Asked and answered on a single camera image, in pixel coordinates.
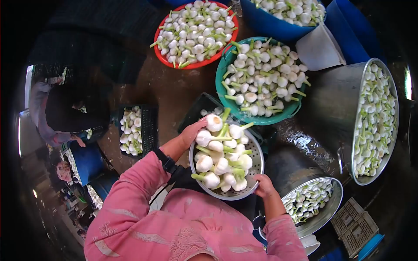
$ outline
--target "hand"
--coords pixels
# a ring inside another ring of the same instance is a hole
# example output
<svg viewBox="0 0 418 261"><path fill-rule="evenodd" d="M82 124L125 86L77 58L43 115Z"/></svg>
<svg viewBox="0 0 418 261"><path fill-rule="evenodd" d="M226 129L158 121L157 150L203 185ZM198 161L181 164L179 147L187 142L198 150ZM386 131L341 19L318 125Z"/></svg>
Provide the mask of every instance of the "hand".
<svg viewBox="0 0 418 261"><path fill-rule="evenodd" d="M191 143L197 136L197 132L201 129L206 127L207 120L206 117L200 119L198 122L193 123L192 125L187 126L183 132L179 135L182 140L184 149L187 150Z"/></svg>
<svg viewBox="0 0 418 261"><path fill-rule="evenodd" d="M254 191L256 195L265 198L277 193L267 175L256 174L253 179L259 182L257 189Z"/></svg>
<svg viewBox="0 0 418 261"><path fill-rule="evenodd" d="M82 141L80 137L74 136L74 139L77 141L77 143L80 145L80 147L85 147L86 144Z"/></svg>

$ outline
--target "pot handle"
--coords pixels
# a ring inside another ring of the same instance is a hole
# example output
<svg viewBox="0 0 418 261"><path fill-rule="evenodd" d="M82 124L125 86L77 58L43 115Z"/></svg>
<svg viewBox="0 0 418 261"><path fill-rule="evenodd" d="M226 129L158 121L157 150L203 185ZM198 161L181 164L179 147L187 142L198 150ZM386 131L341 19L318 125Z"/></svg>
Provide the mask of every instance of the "pot handle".
<svg viewBox="0 0 418 261"><path fill-rule="evenodd" d="M338 167L339 167L339 171L340 174L342 175L342 169L344 167L344 158L342 156L342 148L339 147L337 150L337 160L338 160Z"/></svg>

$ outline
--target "metal pot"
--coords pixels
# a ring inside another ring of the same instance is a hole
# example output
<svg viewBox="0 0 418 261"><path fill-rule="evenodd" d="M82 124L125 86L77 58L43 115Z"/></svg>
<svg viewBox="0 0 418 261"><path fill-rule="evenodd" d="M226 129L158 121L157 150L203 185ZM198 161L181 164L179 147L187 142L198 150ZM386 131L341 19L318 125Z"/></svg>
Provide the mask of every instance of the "metal pot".
<svg viewBox="0 0 418 261"><path fill-rule="evenodd" d="M306 99L307 101L304 103L305 116L311 122L315 138L338 159L340 173L342 174L344 166L347 167L354 181L361 186L372 183L381 174L395 147L395 142L389 144L389 155L382 158L382 163L376 170L375 176L360 176L356 179L352 164L354 160L354 132L358 120L360 90L367 66L371 63L377 64L382 68L383 73L390 76L390 93L396 99L394 117L396 129L392 132L392 137L396 140L399 123L398 94L389 69L377 58L334 68L319 75L312 83L309 99Z"/></svg>
<svg viewBox="0 0 418 261"><path fill-rule="evenodd" d="M338 210L343 195L342 184L336 178L324 173L313 160L302 154L296 147L282 146L269 153L265 162L265 174L270 177L274 188L282 198L313 181L332 179L333 192L325 207L319 211L318 215L309 218L306 223L296 225L299 238L315 233L330 221Z"/></svg>

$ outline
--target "concrete floor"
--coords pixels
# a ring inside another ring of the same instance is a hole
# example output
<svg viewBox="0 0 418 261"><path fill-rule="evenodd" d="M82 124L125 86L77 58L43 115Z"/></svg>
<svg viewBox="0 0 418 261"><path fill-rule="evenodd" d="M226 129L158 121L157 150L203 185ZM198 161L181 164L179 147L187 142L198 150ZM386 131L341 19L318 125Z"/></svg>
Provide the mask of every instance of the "concrete floor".
<svg viewBox="0 0 418 261"><path fill-rule="evenodd" d="M239 20L237 41L255 36L244 25L240 5L233 4L233 8L238 12ZM158 137L159 144L163 145L177 136L180 122L202 92L217 97L214 79L218 62L194 70L178 70L162 64L154 50L150 49L136 85L115 85L111 105L116 108L119 104L158 104ZM121 155L118 129L115 125L109 128L98 143L119 174L136 162ZM179 164L188 164L187 153L181 157Z"/></svg>
<svg viewBox="0 0 418 261"><path fill-rule="evenodd" d="M237 41L257 36L248 29L242 19L239 3L233 3L233 9L238 13L239 32ZM159 144L163 145L177 136L177 129L186 112L202 92L217 97L214 78L218 61L205 67L194 70L177 70L163 65L156 57L154 50L150 49L147 59L139 73L136 85L115 85L111 97L111 107L117 108L119 104L158 104L158 137ZM298 123L297 117L287 119L273 125L278 130L278 142L297 146L309 157L316 161L324 171L334 175L337 163L312 137L307 135ZM109 131L98 142L104 154L111 161L116 171L122 174L130 168L136 160L122 156L119 149L118 129L111 125ZM187 166L189 159L185 152L178 164ZM341 176L346 182L348 175Z"/></svg>

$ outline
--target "blue plastic basin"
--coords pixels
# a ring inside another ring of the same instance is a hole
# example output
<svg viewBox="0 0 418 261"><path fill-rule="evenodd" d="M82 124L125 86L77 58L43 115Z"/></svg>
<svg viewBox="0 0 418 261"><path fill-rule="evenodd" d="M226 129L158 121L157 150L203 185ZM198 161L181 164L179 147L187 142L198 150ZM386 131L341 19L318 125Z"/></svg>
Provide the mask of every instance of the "blue plastic basin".
<svg viewBox="0 0 418 261"><path fill-rule="evenodd" d="M229 3L230 0L218 0L217 2L227 5L227 3ZM194 3L194 1L190 1L190 0L166 0L167 3L169 3L173 8L177 8L180 5L185 5L188 3Z"/></svg>
<svg viewBox="0 0 418 261"><path fill-rule="evenodd" d="M69 147L74 156L82 185L88 184L102 173L104 165L99 145L96 142L86 144L84 148L80 147L77 142L71 142Z"/></svg>
<svg viewBox="0 0 418 261"><path fill-rule="evenodd" d="M249 0L241 0L241 7L245 23L256 35L273 37L273 39L287 44L295 43L316 28L316 26L291 25L261 8L256 8Z"/></svg>
<svg viewBox="0 0 418 261"><path fill-rule="evenodd" d="M347 64L379 58L386 63L376 32L348 0L333 0L326 7L325 25L338 42Z"/></svg>
<svg viewBox="0 0 418 261"><path fill-rule="evenodd" d="M113 184L119 179L119 176L115 173L107 173L99 176L95 180L91 181L89 183L90 186L94 188L94 190L97 192L99 197L104 201L107 197L107 195L110 192L110 189L112 188Z"/></svg>

